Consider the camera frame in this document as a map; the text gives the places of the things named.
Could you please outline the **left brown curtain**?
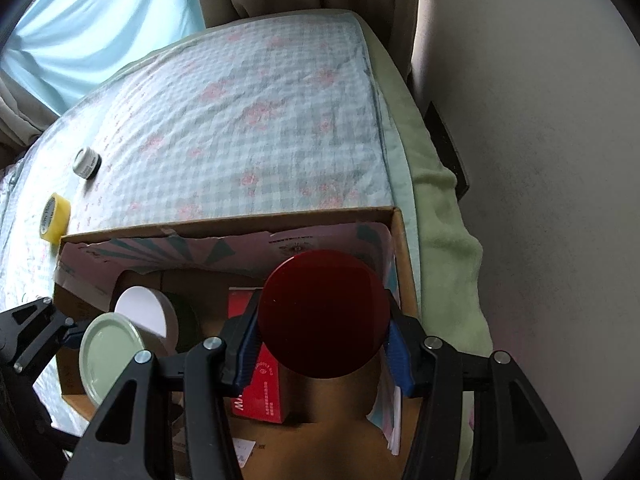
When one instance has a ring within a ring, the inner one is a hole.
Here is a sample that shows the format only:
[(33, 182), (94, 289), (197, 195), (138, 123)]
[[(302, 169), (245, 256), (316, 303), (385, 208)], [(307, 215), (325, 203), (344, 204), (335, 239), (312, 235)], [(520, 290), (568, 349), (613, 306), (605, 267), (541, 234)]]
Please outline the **left brown curtain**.
[(6, 168), (58, 120), (58, 114), (4, 70), (0, 92), (1, 168)]

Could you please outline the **red Marubi box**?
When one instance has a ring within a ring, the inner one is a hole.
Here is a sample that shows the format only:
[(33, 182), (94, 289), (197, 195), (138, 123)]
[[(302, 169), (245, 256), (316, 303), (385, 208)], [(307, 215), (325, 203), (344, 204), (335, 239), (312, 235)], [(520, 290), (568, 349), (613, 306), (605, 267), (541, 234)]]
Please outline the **red Marubi box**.
[(231, 400), (231, 414), (236, 417), (283, 424), (288, 416), (284, 396), (284, 368), (265, 344), (259, 348), (252, 380), (237, 398)]

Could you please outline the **cardboard box with patterned lining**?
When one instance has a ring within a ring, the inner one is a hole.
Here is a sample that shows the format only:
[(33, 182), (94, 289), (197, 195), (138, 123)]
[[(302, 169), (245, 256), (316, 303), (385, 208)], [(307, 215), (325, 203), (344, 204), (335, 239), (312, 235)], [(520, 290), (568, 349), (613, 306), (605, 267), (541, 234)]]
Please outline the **cardboard box with patterned lining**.
[[(114, 309), (129, 287), (154, 288), (178, 315), (176, 349), (220, 333), (239, 313), (229, 296), (251, 292), (289, 258), (315, 249), (346, 252), (378, 274), (407, 314), (416, 290), (404, 222), (392, 207), (264, 214), (134, 226), (64, 237), (54, 274), (55, 305), (72, 318)], [(285, 367), (288, 416), (270, 424), (231, 414), (245, 443), (249, 479), (397, 479), (419, 403), (390, 393), (382, 354), (341, 378), (314, 379)]]

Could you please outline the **small white-grey jar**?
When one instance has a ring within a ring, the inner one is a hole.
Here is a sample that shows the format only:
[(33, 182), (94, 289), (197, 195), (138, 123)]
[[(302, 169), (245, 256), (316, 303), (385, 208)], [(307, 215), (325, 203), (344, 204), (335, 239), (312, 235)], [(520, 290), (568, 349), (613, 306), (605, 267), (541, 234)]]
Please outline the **small white-grey jar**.
[(99, 171), (102, 162), (101, 155), (92, 148), (81, 148), (73, 162), (73, 172), (76, 176), (89, 181)]

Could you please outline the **white-lid jar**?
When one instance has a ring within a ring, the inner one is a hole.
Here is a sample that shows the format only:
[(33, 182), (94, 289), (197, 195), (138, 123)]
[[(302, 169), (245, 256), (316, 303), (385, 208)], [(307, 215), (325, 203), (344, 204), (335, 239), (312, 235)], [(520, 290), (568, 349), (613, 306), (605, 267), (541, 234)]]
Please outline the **white-lid jar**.
[(114, 311), (157, 336), (169, 354), (176, 352), (179, 324), (174, 306), (154, 288), (131, 286), (117, 299)]

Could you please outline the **red-lid jar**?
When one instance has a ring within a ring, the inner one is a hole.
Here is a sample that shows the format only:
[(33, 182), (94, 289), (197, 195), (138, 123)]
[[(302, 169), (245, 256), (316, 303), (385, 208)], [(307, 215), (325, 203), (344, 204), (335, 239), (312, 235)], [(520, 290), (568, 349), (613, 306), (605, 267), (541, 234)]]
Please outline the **red-lid jar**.
[(337, 378), (378, 353), (390, 325), (390, 300), (370, 266), (344, 252), (315, 249), (269, 275), (257, 322), (283, 366), (309, 378)]

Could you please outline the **blue cloth over window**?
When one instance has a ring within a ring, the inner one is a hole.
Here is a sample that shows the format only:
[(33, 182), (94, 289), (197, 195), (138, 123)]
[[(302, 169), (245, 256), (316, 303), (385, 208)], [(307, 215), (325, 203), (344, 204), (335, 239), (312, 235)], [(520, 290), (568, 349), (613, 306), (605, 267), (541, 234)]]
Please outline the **blue cloth over window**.
[(1, 67), (62, 115), (127, 64), (204, 27), (200, 0), (35, 0)]

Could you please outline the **green mattress blanket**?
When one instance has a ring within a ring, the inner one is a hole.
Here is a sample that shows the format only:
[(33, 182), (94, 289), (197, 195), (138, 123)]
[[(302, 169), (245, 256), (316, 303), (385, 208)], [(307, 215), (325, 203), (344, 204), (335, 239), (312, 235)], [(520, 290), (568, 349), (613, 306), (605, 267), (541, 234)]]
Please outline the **green mattress blanket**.
[(420, 110), (382, 42), (363, 18), (372, 77), (385, 101), (386, 156), (394, 200), (405, 230), (418, 317), (429, 334), (461, 352), (494, 350), (478, 298), (483, 249), (466, 229), (454, 188), (456, 177), (440, 161)]

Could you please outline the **green cream jar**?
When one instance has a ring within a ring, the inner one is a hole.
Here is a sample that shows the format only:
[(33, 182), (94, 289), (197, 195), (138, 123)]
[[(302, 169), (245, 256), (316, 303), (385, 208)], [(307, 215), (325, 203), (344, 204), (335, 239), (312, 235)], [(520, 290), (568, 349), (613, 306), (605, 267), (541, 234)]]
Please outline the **green cream jar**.
[(166, 356), (160, 338), (119, 313), (103, 313), (89, 324), (81, 339), (79, 370), (82, 386), (96, 408), (131, 359), (143, 350)]

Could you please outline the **checked floral bed sheet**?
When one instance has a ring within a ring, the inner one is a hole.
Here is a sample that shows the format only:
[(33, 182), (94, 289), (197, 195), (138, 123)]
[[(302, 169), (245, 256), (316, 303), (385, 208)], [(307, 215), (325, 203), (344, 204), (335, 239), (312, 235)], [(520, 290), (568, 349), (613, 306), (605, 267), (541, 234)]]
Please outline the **checked floral bed sheet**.
[[(38, 234), (53, 193), (74, 234), (396, 205), (384, 105), (348, 12), (217, 27), (125, 67), (2, 171), (2, 308), (53, 290)], [(89, 181), (73, 172), (81, 148), (102, 157)]]

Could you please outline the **yellow packing tape roll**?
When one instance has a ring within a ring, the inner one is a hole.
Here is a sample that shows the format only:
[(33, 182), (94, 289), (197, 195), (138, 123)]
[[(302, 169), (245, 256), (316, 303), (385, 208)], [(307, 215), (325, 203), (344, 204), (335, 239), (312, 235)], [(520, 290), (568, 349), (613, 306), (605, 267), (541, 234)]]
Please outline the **yellow packing tape roll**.
[(70, 222), (70, 202), (53, 193), (44, 206), (39, 225), (39, 236), (52, 245), (60, 244)]

